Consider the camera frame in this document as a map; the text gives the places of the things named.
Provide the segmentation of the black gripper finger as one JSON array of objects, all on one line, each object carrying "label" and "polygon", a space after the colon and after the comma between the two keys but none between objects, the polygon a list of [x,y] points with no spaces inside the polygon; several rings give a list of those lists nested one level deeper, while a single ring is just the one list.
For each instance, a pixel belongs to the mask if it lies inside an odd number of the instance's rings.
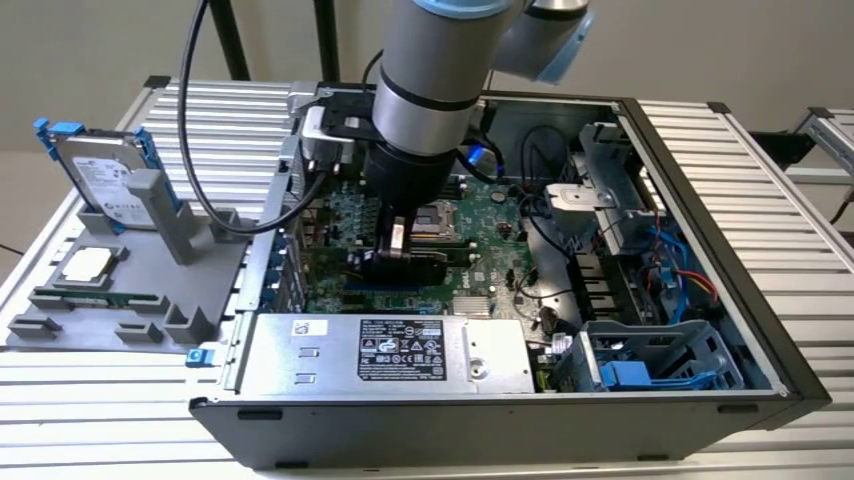
[{"label": "black gripper finger", "polygon": [[423,260],[423,252],[411,251],[411,233],[416,218],[415,209],[399,209],[388,203],[380,204],[376,222],[375,251],[383,262],[408,263]]}]

